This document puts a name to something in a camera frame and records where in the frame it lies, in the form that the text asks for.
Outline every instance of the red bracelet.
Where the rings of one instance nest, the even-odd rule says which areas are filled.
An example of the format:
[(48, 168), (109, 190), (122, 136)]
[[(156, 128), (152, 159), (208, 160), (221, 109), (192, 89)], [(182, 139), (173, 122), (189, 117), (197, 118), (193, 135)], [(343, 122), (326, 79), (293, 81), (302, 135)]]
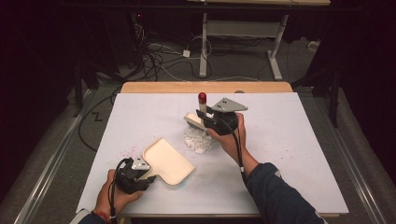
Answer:
[(92, 212), (95, 213), (97, 216), (101, 217), (105, 222), (111, 223), (110, 217), (106, 213), (97, 209), (93, 209)]

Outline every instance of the wooden table edge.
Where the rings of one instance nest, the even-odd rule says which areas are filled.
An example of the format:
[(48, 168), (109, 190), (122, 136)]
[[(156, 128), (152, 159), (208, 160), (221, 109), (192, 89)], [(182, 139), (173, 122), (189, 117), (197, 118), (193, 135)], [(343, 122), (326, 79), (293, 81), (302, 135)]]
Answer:
[(126, 82), (120, 93), (293, 92), (288, 82)]

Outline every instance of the beige tray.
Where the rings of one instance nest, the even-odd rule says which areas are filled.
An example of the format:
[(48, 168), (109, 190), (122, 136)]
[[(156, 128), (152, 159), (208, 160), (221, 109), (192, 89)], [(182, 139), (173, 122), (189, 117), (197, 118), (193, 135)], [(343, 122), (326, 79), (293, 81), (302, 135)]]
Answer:
[(163, 138), (143, 151), (143, 159), (151, 169), (141, 179), (159, 175), (169, 185), (178, 185), (195, 169)]

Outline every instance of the white tissue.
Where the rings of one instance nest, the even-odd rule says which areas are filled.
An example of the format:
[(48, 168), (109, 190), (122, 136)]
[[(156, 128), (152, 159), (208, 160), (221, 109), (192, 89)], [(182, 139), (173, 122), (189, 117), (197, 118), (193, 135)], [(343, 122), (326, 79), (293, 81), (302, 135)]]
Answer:
[(184, 134), (184, 142), (187, 147), (198, 154), (203, 154), (212, 148), (216, 142), (206, 131), (189, 127)]

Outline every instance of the table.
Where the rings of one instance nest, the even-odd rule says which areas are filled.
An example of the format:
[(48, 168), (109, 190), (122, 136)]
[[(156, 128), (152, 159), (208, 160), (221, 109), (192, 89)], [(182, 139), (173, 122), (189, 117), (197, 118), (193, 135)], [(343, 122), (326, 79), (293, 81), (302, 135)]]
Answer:
[[(259, 5), (287, 5), (287, 6), (328, 6), (330, 0), (206, 0), (208, 3), (228, 3), (228, 4), (259, 4)], [(274, 37), (275, 43), (272, 50), (267, 51), (267, 57), (273, 71), (275, 80), (282, 80), (279, 66), (276, 62), (276, 53), (282, 40), (282, 35), (286, 28), (289, 15), (283, 15), (280, 22), (258, 22), (258, 21), (210, 21), (207, 13), (204, 13), (202, 48), (200, 61), (200, 77), (206, 77), (207, 63), (207, 36), (208, 35), (229, 35), (229, 36), (252, 36), (252, 37)]]
[(183, 142), (188, 125), (182, 117), (197, 108), (199, 91), (208, 93), (209, 105), (223, 96), (248, 105), (244, 114), (247, 148), (252, 155), (262, 162), (274, 163), (283, 178), (323, 216), (348, 212), (300, 99), (284, 82), (125, 83), (77, 211), (94, 207), (97, 192), (106, 180), (106, 170), (163, 137), (196, 169), (177, 186), (157, 178), (145, 196), (128, 205), (122, 216), (257, 217), (258, 210), (234, 161), (219, 146), (198, 155)]

